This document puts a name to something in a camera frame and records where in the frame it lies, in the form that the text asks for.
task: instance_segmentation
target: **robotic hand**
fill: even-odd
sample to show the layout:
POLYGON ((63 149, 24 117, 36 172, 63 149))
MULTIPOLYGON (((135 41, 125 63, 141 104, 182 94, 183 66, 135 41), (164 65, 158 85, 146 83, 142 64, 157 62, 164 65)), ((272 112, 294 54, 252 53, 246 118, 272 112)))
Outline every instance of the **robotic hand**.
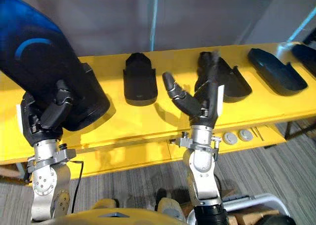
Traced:
POLYGON ((214 178, 221 138, 213 136, 212 130, 221 114, 224 94, 224 86, 218 86, 216 81, 218 58, 217 52, 201 53, 194 96, 183 90, 170 73, 162 75, 172 102, 190 117, 191 138, 182 132, 176 144, 187 148, 183 161, 198 225, 229 224, 214 178))
POLYGON ((23 135, 34 148, 32 218, 65 215, 70 204, 74 149, 59 145, 63 129, 77 131, 110 106, 92 68, 81 63, 61 30, 22 0, 0 0, 0 70, 26 93, 18 109, 23 135))

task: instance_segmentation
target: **yellow shelf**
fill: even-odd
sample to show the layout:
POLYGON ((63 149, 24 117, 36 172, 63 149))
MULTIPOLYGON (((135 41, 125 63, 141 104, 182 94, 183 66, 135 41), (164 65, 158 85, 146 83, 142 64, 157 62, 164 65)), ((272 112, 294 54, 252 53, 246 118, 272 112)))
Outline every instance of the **yellow shelf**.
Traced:
MULTIPOLYGON (((248 128, 253 135, 253 139, 249 142, 244 142, 238 138, 238 142, 234 145, 228 145, 224 141, 220 143, 219 153, 234 152, 239 150, 249 150, 257 147, 276 145, 286 142, 279 130, 274 125, 262 125, 258 127, 248 128)), ((237 136, 238 130, 230 131, 237 136)), ((223 137, 222 133, 216 133, 215 136, 223 137)), ((169 144, 168 148, 172 159, 182 159, 185 148, 180 148, 175 144, 169 144)))
MULTIPOLYGON (((255 132, 253 133, 253 140, 250 142, 238 140, 233 146, 221 142, 220 153, 285 142, 285 139, 274 125, 263 125, 249 130, 255 132)), ((216 136, 222 137, 222 133, 217 133, 216 136)), ((84 161, 83 177, 181 160, 186 148, 179 148, 168 142, 164 140, 162 142, 86 152, 78 154, 74 160, 84 161)), ((70 162, 67 165, 71 170, 71 178, 78 178, 81 165, 70 162)))
MULTIPOLYGON (((223 114, 216 123, 215 132, 316 115, 316 78, 284 49, 279 56, 284 62, 291 61, 309 87, 294 96, 280 96, 264 83, 249 63, 247 53, 252 47, 273 54, 280 50, 277 43, 272 43, 146 53, 153 68, 157 70, 158 98, 155 104, 145 107, 128 105, 124 99, 122 70, 129 54, 81 57, 82 62, 87 62, 93 68, 111 100, 112 108, 106 116, 81 131, 65 131, 63 141, 82 153, 167 140, 187 130, 188 117, 169 99, 161 75, 165 71, 172 72, 179 84, 193 94, 197 79, 197 59, 201 51, 219 50, 231 67, 239 65, 241 74, 253 90, 251 95, 240 102, 224 103, 223 114)), ((5 75, 1 74, 0 78, 0 98, 3 99, 0 108, 0 164, 25 161, 34 152, 18 130, 15 110, 24 91, 5 75)))
MULTIPOLYGON (((78 154, 73 160, 84 161, 82 176, 89 177, 170 161, 167 141, 123 146, 78 154)), ((79 177, 81 164, 68 162, 71 178, 79 177)))

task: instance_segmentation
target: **bolt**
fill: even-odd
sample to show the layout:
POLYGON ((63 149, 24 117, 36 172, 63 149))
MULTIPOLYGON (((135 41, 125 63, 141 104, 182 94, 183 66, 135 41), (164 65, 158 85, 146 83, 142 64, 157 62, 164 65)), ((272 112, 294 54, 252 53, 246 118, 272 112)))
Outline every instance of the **bolt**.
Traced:
POLYGON ((67 144, 61 144, 61 145, 59 146, 59 149, 60 149, 60 150, 66 150, 66 149, 67 149, 67 144))
POLYGON ((189 135, 188 132, 182 131, 182 138, 186 139, 188 137, 188 135, 189 135))

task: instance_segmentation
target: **wire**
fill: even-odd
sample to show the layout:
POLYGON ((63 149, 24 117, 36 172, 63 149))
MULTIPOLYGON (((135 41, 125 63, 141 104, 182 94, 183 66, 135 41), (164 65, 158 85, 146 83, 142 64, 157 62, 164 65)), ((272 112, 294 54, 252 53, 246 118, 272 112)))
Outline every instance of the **wire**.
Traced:
POLYGON ((74 209, 75 209, 76 196, 77 196, 78 188, 79 188, 80 181, 81 181, 82 171, 83 171, 83 161, 70 161, 70 162, 81 163, 79 179, 78 179, 78 183, 77 183, 77 187, 76 187, 75 195, 74 195, 74 199, 73 199, 73 207, 71 208, 71 213, 73 214, 74 213, 74 209))
POLYGON ((152 19, 152 26, 151 26, 151 29, 150 29, 150 38, 149 38, 150 51, 154 50, 154 45, 155 45, 157 10, 158 10, 158 0, 154 0, 154 4, 153 4, 153 19, 152 19))
POLYGON ((219 192, 219 196, 222 198, 222 183, 221 181, 219 180, 218 176, 216 174, 214 174, 214 177, 215 179, 217 180, 218 182, 218 192, 219 192))

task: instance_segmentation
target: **gray wall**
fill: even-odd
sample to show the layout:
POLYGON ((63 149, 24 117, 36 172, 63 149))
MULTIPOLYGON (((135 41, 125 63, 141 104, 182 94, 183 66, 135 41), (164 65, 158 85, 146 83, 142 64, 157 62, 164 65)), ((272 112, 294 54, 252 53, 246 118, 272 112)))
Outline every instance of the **gray wall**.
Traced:
MULTIPOLYGON (((24 0, 78 56, 149 50, 152 0, 24 0)), ((158 0, 155 50, 286 41, 316 0, 158 0)), ((298 39, 316 25, 316 19, 298 39)))

